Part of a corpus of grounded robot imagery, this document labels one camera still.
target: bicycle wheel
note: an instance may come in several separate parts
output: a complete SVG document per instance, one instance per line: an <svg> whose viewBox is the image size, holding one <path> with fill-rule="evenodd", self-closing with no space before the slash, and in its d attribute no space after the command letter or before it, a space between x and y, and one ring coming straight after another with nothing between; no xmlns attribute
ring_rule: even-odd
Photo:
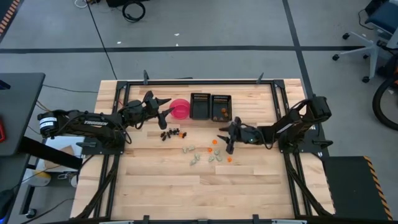
<svg viewBox="0 0 398 224"><path fill-rule="evenodd" d="M398 131L398 93L390 89L397 81L398 75L393 74L379 86L373 96L372 108L382 124Z"/></svg>

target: black metal frame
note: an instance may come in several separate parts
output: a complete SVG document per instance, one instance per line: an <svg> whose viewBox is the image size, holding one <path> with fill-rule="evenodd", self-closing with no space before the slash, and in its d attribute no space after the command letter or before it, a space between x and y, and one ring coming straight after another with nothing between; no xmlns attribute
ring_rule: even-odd
<svg viewBox="0 0 398 224"><path fill-rule="evenodd" d="M134 86L134 85L270 85L271 92L272 92L272 99L274 102L276 118L281 119L281 117L282 117L282 115L280 113L280 106L279 106L279 101L278 101L278 96L277 96L277 88L280 88L280 92L282 93L282 101L284 104L285 112L287 113L289 111L289 103L287 101L287 95L286 95L286 90L285 90L285 85L284 85L283 80L254 80L253 79L253 80L146 80L145 82L143 82L143 81L118 81L117 85L116 85L115 96L114 96L113 112L117 111L117 109L118 109L118 100L121 96L121 90L125 89L123 105L126 105L129 100L130 87ZM300 160L300 155L295 154L294 157L295 157L295 161L296 161L297 172L298 172L300 178L305 182L302 164L301 164L301 160ZM114 164L114 165L116 165L116 167L118 167L119 159L120 159L119 155L114 156L113 162L116 163L116 164ZM287 161L289 160L289 162L290 162L289 155L284 154L284 159L285 159L285 164L286 164L286 168L287 168ZM105 180L107 169L108 169L108 164L109 164L109 156L105 155L104 160L103 160L103 165L101 168L101 176L99 178L99 186L101 184L103 184L103 182ZM289 176L289 175L287 175L287 177L289 180L289 189L290 189L290 195L292 198L293 211L294 211L295 217L297 217L300 215L299 203L298 203L298 199L297 199L297 192L295 189L295 184L294 184L293 178L291 178L291 176ZM109 196L108 196L108 202L107 202L107 206L106 206L105 217L111 217L113 199L114 199L114 191L116 188L116 178L117 178L117 170L116 170L116 175L114 176L114 178L112 179L112 181L109 185ZM304 203L305 203L306 215L312 215L310 204L309 204L306 196L304 196L304 194L303 194L303 198L304 198ZM100 210L101 210L101 200L95 207L95 210L94 210L95 218L98 218L100 216Z"/></svg>

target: pink bowl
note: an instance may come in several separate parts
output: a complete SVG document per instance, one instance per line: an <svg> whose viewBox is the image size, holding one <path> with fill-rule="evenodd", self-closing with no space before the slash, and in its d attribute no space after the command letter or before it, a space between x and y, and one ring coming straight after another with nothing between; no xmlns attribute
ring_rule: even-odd
<svg viewBox="0 0 398 224"><path fill-rule="evenodd" d="M175 119L185 119L189 115L190 104L187 100L176 99L170 104L170 107L174 107L171 114Z"/></svg>

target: chair wheel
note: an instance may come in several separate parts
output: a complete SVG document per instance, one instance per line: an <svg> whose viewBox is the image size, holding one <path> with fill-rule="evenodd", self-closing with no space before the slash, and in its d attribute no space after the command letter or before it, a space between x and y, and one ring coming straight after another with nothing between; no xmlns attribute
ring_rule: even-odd
<svg viewBox="0 0 398 224"><path fill-rule="evenodd" d="M348 39L349 38L349 33L345 33L344 35L343 35L343 39Z"/></svg>
<svg viewBox="0 0 398 224"><path fill-rule="evenodd" d="M34 208L30 208L27 214L25 215L26 218L34 218L37 214L37 210Z"/></svg>
<svg viewBox="0 0 398 224"><path fill-rule="evenodd" d="M340 56L339 55L334 55L331 59L333 59L333 60L338 60L340 58Z"/></svg>
<svg viewBox="0 0 398 224"><path fill-rule="evenodd" d="M362 82L363 83L368 83L370 81L370 78L369 77L363 77L362 78Z"/></svg>

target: table leg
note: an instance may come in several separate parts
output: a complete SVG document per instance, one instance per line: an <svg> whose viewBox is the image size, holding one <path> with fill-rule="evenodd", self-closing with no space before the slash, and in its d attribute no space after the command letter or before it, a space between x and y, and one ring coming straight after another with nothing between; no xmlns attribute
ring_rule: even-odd
<svg viewBox="0 0 398 224"><path fill-rule="evenodd" d="M81 158L56 150L25 136L22 138L19 152L28 153L40 159L76 170L80 168L81 163L83 162L83 159Z"/></svg>

